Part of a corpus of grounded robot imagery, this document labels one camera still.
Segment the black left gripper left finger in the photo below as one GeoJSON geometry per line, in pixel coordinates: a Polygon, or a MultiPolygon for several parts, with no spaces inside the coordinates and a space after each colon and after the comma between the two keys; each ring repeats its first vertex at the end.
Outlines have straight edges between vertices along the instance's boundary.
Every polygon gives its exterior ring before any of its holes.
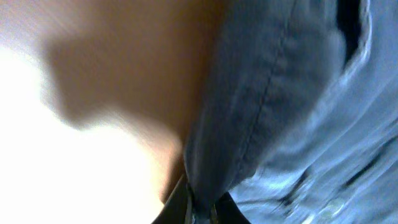
{"type": "Polygon", "coordinates": [[[190,224],[190,191],[182,175],[152,224],[190,224]]]}

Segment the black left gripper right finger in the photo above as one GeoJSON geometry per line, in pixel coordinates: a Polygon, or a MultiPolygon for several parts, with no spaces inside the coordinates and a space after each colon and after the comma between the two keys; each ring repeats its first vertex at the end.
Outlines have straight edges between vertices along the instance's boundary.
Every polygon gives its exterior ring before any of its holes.
{"type": "Polygon", "coordinates": [[[231,195],[226,192],[213,205],[213,224],[250,224],[240,212],[231,195]]]}

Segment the dark blue denim shorts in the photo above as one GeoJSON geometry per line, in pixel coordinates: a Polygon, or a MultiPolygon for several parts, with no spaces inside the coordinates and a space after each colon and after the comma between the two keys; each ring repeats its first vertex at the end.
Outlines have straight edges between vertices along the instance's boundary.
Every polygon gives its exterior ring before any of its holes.
{"type": "Polygon", "coordinates": [[[184,159],[196,223],[396,223],[397,2],[232,1],[184,159]]]}

